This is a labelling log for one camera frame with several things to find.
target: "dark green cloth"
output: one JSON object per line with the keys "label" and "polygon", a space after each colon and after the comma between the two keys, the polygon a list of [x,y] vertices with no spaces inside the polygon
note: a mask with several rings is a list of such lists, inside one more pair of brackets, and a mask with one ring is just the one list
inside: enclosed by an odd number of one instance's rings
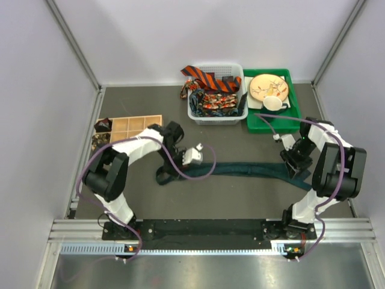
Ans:
{"label": "dark green cloth", "polygon": [[[211,167],[212,163],[203,163],[201,165],[194,164],[183,170],[183,173],[192,177],[203,176],[210,171]],[[288,182],[298,188],[302,188],[305,191],[309,191],[312,188],[310,184],[304,182],[304,180],[310,175],[308,170],[303,172],[300,176],[296,176],[294,179],[291,179],[288,175],[286,166],[283,163],[217,163],[212,174],[221,176],[275,178]],[[163,167],[160,167],[156,171],[156,182],[159,185],[166,185],[177,179],[180,181],[185,180],[182,176],[174,177],[164,173]]]}

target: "wooden tray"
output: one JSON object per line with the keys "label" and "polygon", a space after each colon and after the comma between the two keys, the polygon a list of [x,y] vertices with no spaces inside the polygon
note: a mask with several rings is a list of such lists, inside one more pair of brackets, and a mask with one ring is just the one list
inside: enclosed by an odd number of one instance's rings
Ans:
{"label": "wooden tray", "polygon": [[[149,125],[163,125],[161,115],[157,116],[134,116],[134,117],[114,117],[109,118],[112,121],[111,132],[94,133],[94,135],[110,134],[109,142],[124,140],[134,137],[144,131]],[[92,143],[92,150],[95,150],[97,143]]]}

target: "white wall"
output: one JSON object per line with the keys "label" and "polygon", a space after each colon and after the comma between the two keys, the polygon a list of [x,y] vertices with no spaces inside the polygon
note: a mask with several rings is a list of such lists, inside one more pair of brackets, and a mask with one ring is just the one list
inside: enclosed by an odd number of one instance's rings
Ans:
{"label": "white wall", "polygon": [[368,159],[357,197],[385,252],[385,2],[368,1],[318,87],[328,118]]}
{"label": "white wall", "polygon": [[95,96],[42,0],[0,8],[0,287],[35,286]]}
{"label": "white wall", "polygon": [[285,67],[310,81],[352,0],[56,0],[102,84],[171,83],[197,61]]}

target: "plate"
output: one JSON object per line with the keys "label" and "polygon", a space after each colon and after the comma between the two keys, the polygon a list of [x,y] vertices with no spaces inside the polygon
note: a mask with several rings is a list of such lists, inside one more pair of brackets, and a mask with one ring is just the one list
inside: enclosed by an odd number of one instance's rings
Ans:
{"label": "plate", "polygon": [[276,96],[284,101],[288,97],[289,86],[277,75],[261,74],[251,80],[249,92],[258,101],[263,101],[267,96]]}

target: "striped necktie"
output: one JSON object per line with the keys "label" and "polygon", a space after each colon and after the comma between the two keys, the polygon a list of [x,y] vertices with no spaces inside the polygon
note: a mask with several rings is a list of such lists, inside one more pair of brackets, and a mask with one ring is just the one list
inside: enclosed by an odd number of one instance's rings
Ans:
{"label": "striped necktie", "polygon": [[241,87],[242,79],[239,76],[235,77],[234,81],[222,81],[191,65],[183,68],[181,72],[185,76],[195,77],[200,87],[206,90],[213,89],[231,93],[237,92]]}

